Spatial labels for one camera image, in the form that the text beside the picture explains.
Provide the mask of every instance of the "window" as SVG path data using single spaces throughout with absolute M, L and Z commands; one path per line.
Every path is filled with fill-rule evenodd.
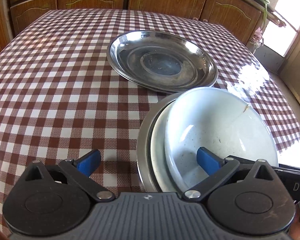
M 300 0 L 278 0 L 274 14 L 287 26 L 279 28 L 269 22 L 264 33 L 264 44 L 285 56 L 300 29 Z

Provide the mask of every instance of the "metal screw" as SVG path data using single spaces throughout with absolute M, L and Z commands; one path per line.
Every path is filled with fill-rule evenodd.
M 100 191 L 97 193 L 97 198 L 99 199 L 109 199 L 112 198 L 112 193 L 110 191 Z
M 188 190 L 185 192 L 185 196 L 187 198 L 199 198 L 201 196 L 201 193 L 197 190 Z

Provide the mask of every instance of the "brown and white tablecloth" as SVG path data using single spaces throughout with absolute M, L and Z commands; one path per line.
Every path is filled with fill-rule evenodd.
M 268 125 L 279 162 L 300 166 L 300 126 L 292 110 L 266 70 L 224 27 L 136 11 L 50 11 L 0 53 L 4 233 L 2 202 L 34 159 L 55 164 L 100 149 L 102 164 L 91 178 L 116 194 L 140 190 L 139 127 L 166 95 L 120 77 L 106 49 L 116 36 L 143 29 L 173 33 L 206 50 L 219 70 L 215 87 L 249 102 Z

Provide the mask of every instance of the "black device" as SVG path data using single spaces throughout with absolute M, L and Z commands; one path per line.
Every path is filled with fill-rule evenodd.
M 300 169 L 231 155 L 222 160 L 204 147 L 197 161 L 210 176 L 181 197 L 118 198 L 88 177 L 101 162 L 98 150 L 53 166 L 33 161 L 3 204 L 10 239 L 290 239 L 285 232 L 300 201 Z

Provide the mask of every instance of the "blue gripper pad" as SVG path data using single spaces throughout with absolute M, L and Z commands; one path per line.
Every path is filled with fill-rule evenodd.
M 101 154 L 99 150 L 92 150 L 75 161 L 77 170 L 89 177 L 100 165 Z
M 223 159 L 207 148 L 200 147 L 197 151 L 197 163 L 210 176 L 222 167 Z

